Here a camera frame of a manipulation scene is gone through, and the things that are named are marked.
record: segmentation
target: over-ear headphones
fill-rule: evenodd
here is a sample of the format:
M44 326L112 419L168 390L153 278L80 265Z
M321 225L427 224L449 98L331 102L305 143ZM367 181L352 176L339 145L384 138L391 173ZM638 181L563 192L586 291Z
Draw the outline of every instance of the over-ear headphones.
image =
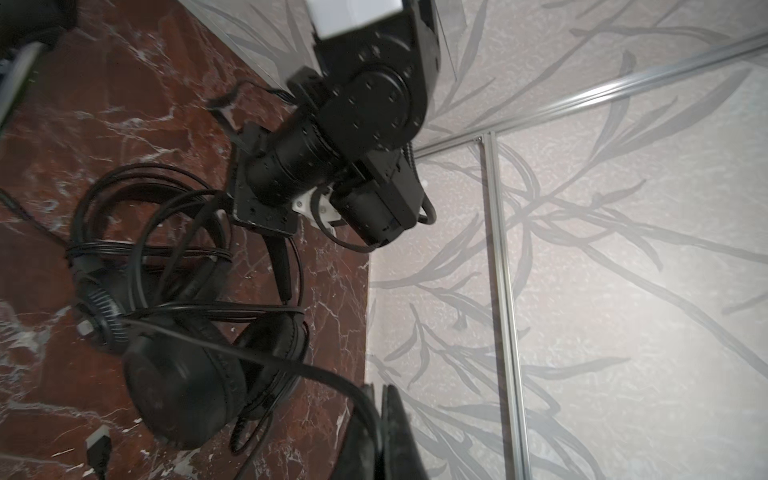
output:
M201 190L169 175L147 169L173 170L195 180ZM134 201L157 205L135 243L102 240L115 207ZM220 210L228 197L200 178L176 167L134 164L120 167L97 180L79 202L71 223L68 259L75 284L75 308L90 325L99 349L122 354L128 394L144 424L162 442L177 449L195 449L237 418L230 446L234 453L249 446L272 412L298 383L284 371L203 349L170 336L128 329L126 316L148 319L196 339L227 343L216 321L248 322L234 344L302 362L309 346L309 330L300 306L287 306L291 294L284 239L267 239L283 305L258 306L217 302L231 267L227 229ZM150 246L151 234L175 214L191 219L174 246ZM200 229L214 248L190 247ZM291 240L296 254L298 249ZM145 257L164 258L146 264ZM181 268L184 257L204 257L192 269ZM303 288L300 276L300 291ZM82 330L89 330L88 325ZM245 445L240 436L251 420L259 420Z

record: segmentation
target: red marble surface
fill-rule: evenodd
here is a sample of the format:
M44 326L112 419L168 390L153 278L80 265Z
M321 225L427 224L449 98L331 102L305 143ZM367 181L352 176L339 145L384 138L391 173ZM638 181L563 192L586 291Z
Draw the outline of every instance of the red marble surface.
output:
M222 186L229 144L201 105L253 72L173 0L80 4L81 27L44 58L0 139L0 186L63 234L80 194L119 164L175 164ZM247 93L236 118L275 128L286 116L274 98ZM137 217L128 209L118 234L135 233ZM276 302L262 240L242 231L236 239L230 298ZM309 361L360 384L366 257L306 225L297 239ZM110 480L232 478L242 458L230 456L228 429L192 452L154 441L127 396L120 359L75 332L62 254L0 209L0 478L95 478L84 441L100 425L114 445ZM343 397L301 382L248 478L328 478L348 418Z

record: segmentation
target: bolt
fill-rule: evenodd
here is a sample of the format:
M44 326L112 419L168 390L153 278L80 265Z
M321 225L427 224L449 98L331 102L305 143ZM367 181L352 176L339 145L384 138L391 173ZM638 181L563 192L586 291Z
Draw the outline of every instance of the bolt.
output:
M91 334L93 334L93 332L95 331L93 323L91 323L88 320L83 320L82 322L78 323L77 329L78 329L78 333L82 337L91 336Z

